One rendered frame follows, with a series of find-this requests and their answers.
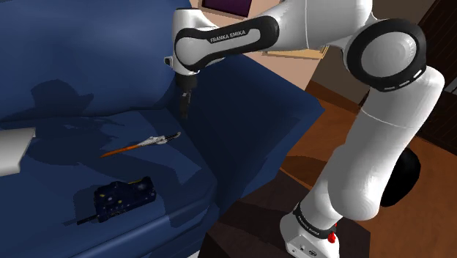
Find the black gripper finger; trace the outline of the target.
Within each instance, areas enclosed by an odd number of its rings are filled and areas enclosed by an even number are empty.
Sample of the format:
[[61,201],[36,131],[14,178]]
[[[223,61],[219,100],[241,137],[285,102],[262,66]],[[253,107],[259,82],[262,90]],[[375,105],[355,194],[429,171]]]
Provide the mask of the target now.
[[181,118],[187,119],[192,91],[184,91],[179,99],[179,112]]

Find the blue sofa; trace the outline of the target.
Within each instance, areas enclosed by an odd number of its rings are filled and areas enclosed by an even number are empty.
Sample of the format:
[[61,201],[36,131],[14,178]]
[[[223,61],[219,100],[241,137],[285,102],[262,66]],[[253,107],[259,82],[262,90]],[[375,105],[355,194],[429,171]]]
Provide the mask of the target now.
[[[20,172],[0,177],[0,258],[187,258],[322,114],[316,98],[236,55],[198,74],[181,118],[163,59],[174,10],[189,4],[0,2],[0,130],[36,130]],[[99,187],[146,176],[156,200],[76,224],[96,213]]]

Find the orange and white pen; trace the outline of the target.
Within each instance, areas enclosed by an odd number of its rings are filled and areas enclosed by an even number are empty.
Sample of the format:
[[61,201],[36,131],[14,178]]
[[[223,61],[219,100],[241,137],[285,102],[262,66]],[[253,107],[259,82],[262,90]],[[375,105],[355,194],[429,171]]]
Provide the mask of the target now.
[[117,150],[109,151],[109,152],[101,155],[100,158],[105,158],[105,157],[108,157],[108,156],[111,156],[111,155],[115,155],[115,154],[118,154],[118,153],[121,153],[121,152],[127,152],[127,151],[130,151],[130,150],[137,149],[139,147],[145,147],[145,146],[149,146],[149,145],[166,144],[169,141],[172,141],[172,140],[180,137],[180,135],[181,135],[181,133],[177,132],[177,133],[169,135],[169,136],[151,136],[148,139],[146,139],[146,140],[144,140],[144,141],[142,141],[142,142],[140,142],[138,144],[131,145],[131,146],[128,146],[128,147],[123,147],[123,148],[117,149]]

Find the dark blue box-shaped device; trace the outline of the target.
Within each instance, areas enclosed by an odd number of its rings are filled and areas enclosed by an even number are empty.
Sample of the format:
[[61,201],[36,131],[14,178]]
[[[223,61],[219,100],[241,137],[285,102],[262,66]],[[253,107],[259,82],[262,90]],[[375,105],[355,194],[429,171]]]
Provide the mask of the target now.
[[97,220],[99,223],[156,200],[156,190],[149,176],[130,183],[114,181],[94,192],[95,214],[77,221],[77,225]]

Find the dark brown robot stand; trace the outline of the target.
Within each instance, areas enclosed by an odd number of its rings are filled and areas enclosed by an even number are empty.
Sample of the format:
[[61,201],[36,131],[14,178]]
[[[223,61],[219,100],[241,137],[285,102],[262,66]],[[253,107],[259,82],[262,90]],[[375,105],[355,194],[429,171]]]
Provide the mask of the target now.
[[198,258],[293,258],[280,219],[308,193],[284,172],[237,200],[207,231]]

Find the white cushion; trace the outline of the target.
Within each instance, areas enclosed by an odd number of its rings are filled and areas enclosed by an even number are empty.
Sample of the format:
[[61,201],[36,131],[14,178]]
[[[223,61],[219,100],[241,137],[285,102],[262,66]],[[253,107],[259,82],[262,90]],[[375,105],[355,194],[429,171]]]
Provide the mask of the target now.
[[17,174],[21,160],[35,137],[35,128],[0,130],[0,177]]

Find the wall picture with purple panel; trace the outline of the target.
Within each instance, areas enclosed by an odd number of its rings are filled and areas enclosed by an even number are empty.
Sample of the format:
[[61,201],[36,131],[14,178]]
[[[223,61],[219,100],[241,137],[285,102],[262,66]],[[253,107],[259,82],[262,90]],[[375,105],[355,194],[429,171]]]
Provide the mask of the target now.
[[252,0],[202,0],[202,7],[220,12],[248,17]]

